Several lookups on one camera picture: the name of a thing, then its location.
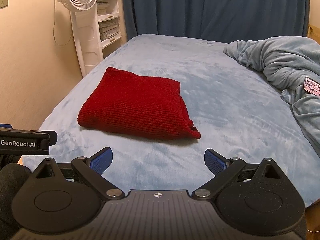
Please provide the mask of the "white shelf unit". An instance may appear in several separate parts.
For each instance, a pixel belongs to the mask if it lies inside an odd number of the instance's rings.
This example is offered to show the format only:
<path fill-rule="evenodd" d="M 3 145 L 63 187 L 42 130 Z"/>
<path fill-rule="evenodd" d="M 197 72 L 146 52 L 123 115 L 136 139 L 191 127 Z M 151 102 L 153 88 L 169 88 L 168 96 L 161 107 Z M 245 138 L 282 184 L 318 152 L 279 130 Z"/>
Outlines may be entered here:
<path fill-rule="evenodd" d="M 123 0 L 97 0 L 97 14 L 101 49 L 107 57 L 127 41 Z"/>

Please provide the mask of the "wooden headboard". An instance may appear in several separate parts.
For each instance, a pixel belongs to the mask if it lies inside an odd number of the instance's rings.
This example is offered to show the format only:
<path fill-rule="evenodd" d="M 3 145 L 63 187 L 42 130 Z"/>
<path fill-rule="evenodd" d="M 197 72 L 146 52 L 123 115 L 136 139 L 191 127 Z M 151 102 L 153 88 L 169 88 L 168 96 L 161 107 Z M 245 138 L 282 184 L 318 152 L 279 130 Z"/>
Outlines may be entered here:
<path fill-rule="evenodd" d="M 314 25 L 308 25 L 307 37 L 320 44 L 320 29 Z"/>

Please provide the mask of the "light blue bed sheet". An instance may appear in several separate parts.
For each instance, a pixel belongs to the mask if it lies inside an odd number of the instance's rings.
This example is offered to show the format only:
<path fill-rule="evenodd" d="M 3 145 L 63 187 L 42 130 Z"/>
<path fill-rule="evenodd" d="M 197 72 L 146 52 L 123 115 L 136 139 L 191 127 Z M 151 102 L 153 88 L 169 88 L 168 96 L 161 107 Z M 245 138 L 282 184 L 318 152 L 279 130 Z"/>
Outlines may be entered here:
<path fill-rule="evenodd" d="M 263 74 L 228 57 L 223 48 L 223 43 L 185 37 L 134 37 L 96 66 L 44 120 L 41 129 L 58 135 L 50 156 L 66 163 L 110 147 L 113 162 L 103 176 L 124 192 L 194 191 L 213 177 L 204 164 L 208 148 L 247 163 L 270 157 L 305 204 L 312 204 L 319 199 L 319 156 L 280 92 Z M 181 96 L 201 138 L 157 141 L 80 127 L 80 108 L 109 66 L 179 81 Z"/>

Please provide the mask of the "dark blue curtain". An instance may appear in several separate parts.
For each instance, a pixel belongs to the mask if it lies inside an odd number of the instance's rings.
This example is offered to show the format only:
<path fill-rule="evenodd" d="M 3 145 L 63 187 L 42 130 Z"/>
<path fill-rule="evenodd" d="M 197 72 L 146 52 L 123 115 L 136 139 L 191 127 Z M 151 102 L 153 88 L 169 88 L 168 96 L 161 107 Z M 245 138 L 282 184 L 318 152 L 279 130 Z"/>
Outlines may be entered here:
<path fill-rule="evenodd" d="M 305 36 L 310 0 L 123 0 L 126 34 L 229 43 Z"/>

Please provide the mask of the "red knit sweater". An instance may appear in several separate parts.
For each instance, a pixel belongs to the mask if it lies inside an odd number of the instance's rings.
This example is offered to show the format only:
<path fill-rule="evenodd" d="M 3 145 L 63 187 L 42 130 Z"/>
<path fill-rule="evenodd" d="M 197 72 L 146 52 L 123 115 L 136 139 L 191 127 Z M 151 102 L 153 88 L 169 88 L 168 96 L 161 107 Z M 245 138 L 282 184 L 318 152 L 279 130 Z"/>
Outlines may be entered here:
<path fill-rule="evenodd" d="M 85 128 L 147 139 L 200 139 L 180 88 L 173 79 L 108 67 L 77 122 Z"/>

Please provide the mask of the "smartphone on blanket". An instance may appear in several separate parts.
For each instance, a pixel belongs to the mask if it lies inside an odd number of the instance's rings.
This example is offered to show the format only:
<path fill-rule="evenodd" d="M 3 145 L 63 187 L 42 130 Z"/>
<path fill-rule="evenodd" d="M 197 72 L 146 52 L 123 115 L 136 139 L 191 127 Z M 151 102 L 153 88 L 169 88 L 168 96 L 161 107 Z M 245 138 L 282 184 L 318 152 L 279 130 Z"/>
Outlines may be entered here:
<path fill-rule="evenodd" d="M 306 92 L 315 96 L 320 96 L 320 84 L 306 77 L 303 83 L 303 88 Z"/>

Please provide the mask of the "grey-blue fleece blanket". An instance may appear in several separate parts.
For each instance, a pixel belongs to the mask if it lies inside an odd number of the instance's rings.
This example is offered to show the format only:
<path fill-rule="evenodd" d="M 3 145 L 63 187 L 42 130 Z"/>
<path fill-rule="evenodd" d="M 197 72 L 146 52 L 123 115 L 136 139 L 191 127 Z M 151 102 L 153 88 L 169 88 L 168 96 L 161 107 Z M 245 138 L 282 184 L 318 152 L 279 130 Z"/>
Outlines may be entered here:
<path fill-rule="evenodd" d="M 261 72 L 281 90 L 282 99 L 304 136 L 319 152 L 319 96 L 307 92 L 306 78 L 319 82 L 319 44 L 302 36 L 279 36 L 259 41 L 238 40 L 223 52 L 246 68 Z"/>

